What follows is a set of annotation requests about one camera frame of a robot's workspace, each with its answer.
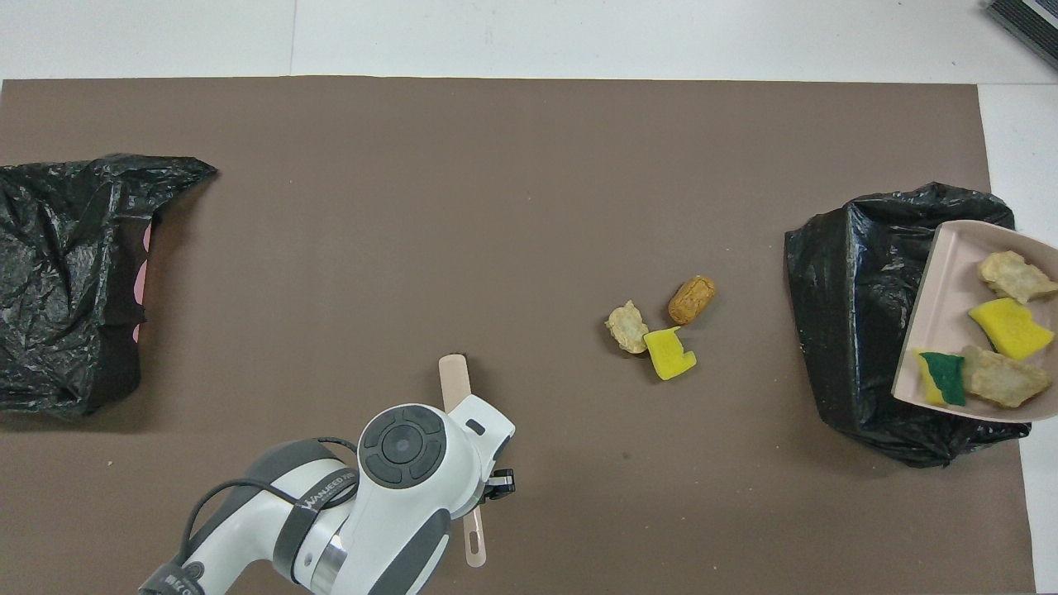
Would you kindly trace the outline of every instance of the pink dustpan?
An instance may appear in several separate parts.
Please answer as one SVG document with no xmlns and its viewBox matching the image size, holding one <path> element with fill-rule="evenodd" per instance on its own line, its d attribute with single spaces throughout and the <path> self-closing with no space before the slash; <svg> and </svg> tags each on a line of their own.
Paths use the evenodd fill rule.
<svg viewBox="0 0 1058 595">
<path fill-rule="evenodd" d="M 1039 421 L 1058 415 L 1058 347 L 1055 343 L 1024 360 L 1046 371 L 1055 384 L 1017 409 L 1001 408 L 971 396 L 967 396 L 965 407 L 926 402 L 914 349 L 957 354 L 966 345 L 991 348 L 988 338 L 967 311 L 997 298 L 978 277 L 978 264 L 992 252 L 1006 250 L 1021 254 L 1048 277 L 1058 280 L 1058 249 L 1042 241 L 982 221 L 949 221 L 937 229 L 900 354 L 893 383 L 894 397 L 919 407 L 989 421 Z M 1058 296 L 1034 300 L 1028 308 L 1037 324 L 1056 330 Z"/>
</svg>

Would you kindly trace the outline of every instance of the white table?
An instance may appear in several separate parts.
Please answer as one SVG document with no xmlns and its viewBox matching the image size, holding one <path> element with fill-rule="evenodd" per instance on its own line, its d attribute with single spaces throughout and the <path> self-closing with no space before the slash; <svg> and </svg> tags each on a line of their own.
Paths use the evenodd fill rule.
<svg viewBox="0 0 1058 595">
<path fill-rule="evenodd" d="M 1058 245 L 1058 71 L 978 0 L 0 2 L 3 78 L 471 76 L 980 86 L 992 192 Z M 1058 592 L 1058 419 L 1021 440 Z"/>
</svg>

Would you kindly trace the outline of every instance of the wooden stick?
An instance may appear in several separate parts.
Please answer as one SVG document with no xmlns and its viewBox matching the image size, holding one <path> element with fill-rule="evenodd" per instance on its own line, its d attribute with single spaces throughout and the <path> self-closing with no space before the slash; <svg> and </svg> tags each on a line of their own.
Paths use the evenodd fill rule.
<svg viewBox="0 0 1058 595">
<path fill-rule="evenodd" d="M 451 412 L 471 394 L 467 358 L 459 354 L 444 356 L 437 362 L 437 368 L 441 373 L 441 398 L 444 399 L 444 411 Z M 476 569 L 485 564 L 485 533 L 481 528 L 480 506 L 476 506 L 471 513 L 462 518 L 462 526 L 467 563 Z"/>
</svg>

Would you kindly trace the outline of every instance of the brown table mat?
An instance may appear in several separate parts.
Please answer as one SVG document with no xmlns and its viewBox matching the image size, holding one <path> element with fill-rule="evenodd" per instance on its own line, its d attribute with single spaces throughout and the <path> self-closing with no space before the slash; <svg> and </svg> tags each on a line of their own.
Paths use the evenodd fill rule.
<svg viewBox="0 0 1058 595">
<path fill-rule="evenodd" d="M 269 446 L 440 405 L 437 359 L 517 426 L 489 561 L 426 592 L 1033 590 L 1016 444 L 916 470 L 819 421 L 783 232 L 859 195 L 988 190 L 966 86 L 377 78 L 5 82 L 0 163 L 187 155 L 154 235 L 143 383 L 5 416 L 5 593 L 131 593 Z M 719 295 L 660 382 L 602 326 Z M 231 593 L 304 593 L 256 564 Z"/>
</svg>

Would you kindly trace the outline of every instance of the black plastic bag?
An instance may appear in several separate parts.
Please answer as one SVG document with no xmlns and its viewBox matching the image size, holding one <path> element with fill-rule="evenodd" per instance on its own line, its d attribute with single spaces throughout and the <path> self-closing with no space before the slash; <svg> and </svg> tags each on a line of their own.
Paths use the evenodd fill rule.
<svg viewBox="0 0 1058 595">
<path fill-rule="evenodd" d="M 954 219 L 1014 229 L 1014 214 L 999 198 L 934 182 L 857 198 L 786 234 L 794 315 L 820 417 L 912 467 L 947 466 L 960 454 L 1027 436 L 1032 428 L 892 396 L 933 234 Z"/>
<path fill-rule="evenodd" d="M 78 416 L 136 387 L 144 232 L 216 172 L 134 155 L 0 167 L 0 410 Z"/>
</svg>

